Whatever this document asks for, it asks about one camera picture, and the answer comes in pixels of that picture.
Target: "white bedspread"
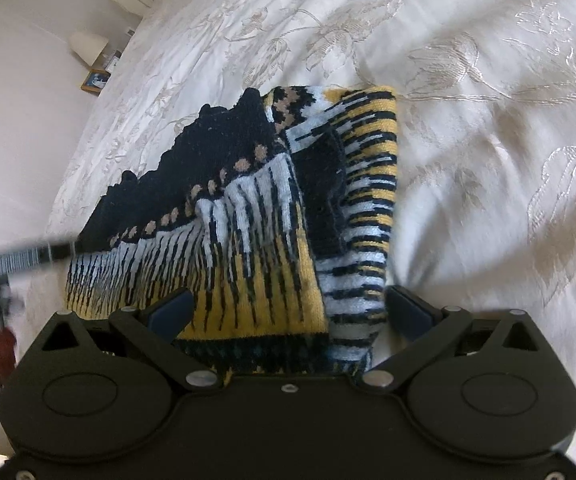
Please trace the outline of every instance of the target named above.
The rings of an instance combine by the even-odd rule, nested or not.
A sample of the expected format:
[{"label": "white bedspread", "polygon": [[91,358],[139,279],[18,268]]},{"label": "white bedspread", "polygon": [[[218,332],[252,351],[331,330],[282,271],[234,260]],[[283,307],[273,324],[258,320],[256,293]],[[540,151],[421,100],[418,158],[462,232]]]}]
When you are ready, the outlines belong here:
[{"label": "white bedspread", "polygon": [[[368,83],[401,93],[392,279],[437,305],[529,310],[576,383],[576,0],[163,0],[101,93],[49,233],[76,234],[122,171],[155,169],[204,103]],[[38,330],[50,308],[33,308]]]}]

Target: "silver screw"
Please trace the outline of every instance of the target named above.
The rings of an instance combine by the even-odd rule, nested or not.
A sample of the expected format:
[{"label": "silver screw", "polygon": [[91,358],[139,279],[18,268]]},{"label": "silver screw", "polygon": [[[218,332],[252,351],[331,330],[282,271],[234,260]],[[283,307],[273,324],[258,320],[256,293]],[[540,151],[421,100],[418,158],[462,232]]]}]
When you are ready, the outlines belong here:
[{"label": "silver screw", "polygon": [[186,376],[186,382],[197,388],[208,388],[217,384],[217,374],[211,370],[196,370]]},{"label": "silver screw", "polygon": [[362,377],[364,383],[375,388],[387,388],[395,378],[386,370],[370,370]]},{"label": "silver screw", "polygon": [[296,384],[284,384],[282,391],[284,394],[296,394],[299,391],[299,386]]}]

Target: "photograph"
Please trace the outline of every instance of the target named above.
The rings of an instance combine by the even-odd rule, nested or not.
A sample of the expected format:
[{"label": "photograph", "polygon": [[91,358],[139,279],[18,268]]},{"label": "photograph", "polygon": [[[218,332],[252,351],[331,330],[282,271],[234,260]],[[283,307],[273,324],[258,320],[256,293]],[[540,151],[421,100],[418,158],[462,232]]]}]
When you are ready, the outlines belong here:
[{"label": "photograph", "polygon": [[93,94],[99,94],[110,78],[110,74],[105,70],[92,69],[88,77],[81,85],[81,89]]}]

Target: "folded clothing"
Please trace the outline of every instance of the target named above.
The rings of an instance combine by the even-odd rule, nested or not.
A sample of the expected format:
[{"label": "folded clothing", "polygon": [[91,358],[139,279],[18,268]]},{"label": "folded clothing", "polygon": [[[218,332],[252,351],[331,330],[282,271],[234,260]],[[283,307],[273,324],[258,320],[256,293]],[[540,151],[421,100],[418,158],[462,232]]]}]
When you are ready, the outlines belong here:
[{"label": "folded clothing", "polygon": [[68,306],[107,317],[188,288],[178,346],[220,372],[356,371],[385,322],[396,186],[389,88],[247,89],[205,105],[79,236]]}]

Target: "beige lampshade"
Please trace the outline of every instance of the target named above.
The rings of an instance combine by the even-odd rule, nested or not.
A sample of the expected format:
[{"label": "beige lampshade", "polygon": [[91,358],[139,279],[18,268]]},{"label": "beige lampshade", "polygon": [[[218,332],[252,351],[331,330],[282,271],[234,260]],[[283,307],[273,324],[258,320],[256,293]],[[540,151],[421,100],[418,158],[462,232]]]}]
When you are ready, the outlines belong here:
[{"label": "beige lampshade", "polygon": [[92,32],[75,32],[71,37],[70,48],[83,59],[88,66],[92,66],[108,44],[108,38],[104,38]]}]

